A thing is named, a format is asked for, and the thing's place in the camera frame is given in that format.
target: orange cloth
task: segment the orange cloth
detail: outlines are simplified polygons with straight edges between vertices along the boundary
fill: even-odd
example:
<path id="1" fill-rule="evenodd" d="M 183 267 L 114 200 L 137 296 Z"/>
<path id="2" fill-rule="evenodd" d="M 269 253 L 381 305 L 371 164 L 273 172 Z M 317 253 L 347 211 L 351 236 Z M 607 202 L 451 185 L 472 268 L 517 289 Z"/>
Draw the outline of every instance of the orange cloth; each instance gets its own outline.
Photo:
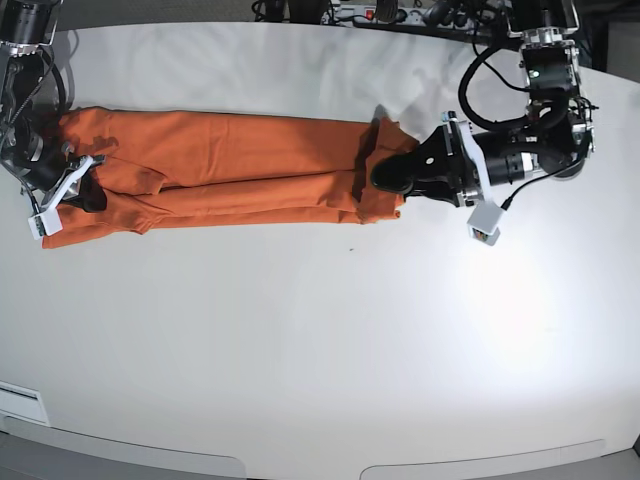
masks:
<path id="1" fill-rule="evenodd" d="M 107 209 L 58 207 L 56 248 L 113 232 L 256 223 L 370 223 L 397 218 L 399 195 L 369 184 L 371 167 L 417 142 L 378 124 L 214 113 L 70 113 L 62 136 L 93 171 Z"/>

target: orange pants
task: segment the orange pants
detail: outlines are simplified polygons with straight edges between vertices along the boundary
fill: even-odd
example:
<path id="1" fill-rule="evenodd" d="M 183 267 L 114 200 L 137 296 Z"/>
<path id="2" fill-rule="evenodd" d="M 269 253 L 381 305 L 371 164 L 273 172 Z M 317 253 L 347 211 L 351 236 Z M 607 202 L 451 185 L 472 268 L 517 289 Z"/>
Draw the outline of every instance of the orange pants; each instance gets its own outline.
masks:
<path id="1" fill-rule="evenodd" d="M 66 115 L 78 155 L 107 156 L 93 175 L 107 209 L 58 207 L 56 248 L 113 232 L 257 223 L 370 223 L 397 218 L 399 195 L 369 184 L 372 166 L 417 142 L 379 124 L 214 113 Z"/>

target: white table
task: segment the white table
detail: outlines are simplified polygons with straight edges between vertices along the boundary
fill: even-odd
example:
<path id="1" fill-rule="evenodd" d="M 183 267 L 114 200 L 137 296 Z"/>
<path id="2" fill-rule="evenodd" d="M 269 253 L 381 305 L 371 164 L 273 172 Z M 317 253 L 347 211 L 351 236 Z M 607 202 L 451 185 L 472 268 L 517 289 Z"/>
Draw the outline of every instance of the white table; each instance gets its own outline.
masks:
<path id="1" fill-rule="evenodd" d="M 254 24 L 59 35 L 76 106 L 369 121 L 425 138 L 458 108 L 467 45 Z M 494 64 L 518 81 L 512 54 Z M 239 458 L 252 477 L 355 479 L 372 465 L 607 442 L 640 432 L 640 86 L 584 72 L 597 153 L 523 193 L 495 248 L 469 210 L 399 221 L 30 240 L 0 176 L 0 379 L 54 427 Z M 474 105 L 520 115 L 486 69 Z M 498 191 L 500 198 L 512 187 Z"/>

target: table surface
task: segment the table surface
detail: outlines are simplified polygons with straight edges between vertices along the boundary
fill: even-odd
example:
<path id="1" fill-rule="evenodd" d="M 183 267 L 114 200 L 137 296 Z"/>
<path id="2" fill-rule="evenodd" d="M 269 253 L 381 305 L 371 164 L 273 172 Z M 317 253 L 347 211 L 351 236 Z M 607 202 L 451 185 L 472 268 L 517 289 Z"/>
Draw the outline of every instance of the table surface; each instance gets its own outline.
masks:
<path id="1" fill-rule="evenodd" d="M 330 27 L 165 24 L 61 34 L 75 106 L 369 121 L 418 138 L 458 108 L 468 45 Z M 493 62 L 521 81 L 517 58 Z M 354 479 L 640 431 L 640 85 L 583 72 L 597 152 L 531 187 L 498 246 L 469 210 L 410 199 L 372 226 L 30 239 L 0 176 L 0 379 L 39 390 L 52 425 L 229 455 L 272 479 Z M 496 119 L 521 94 L 486 69 Z M 512 187 L 498 189 L 506 197 Z"/>

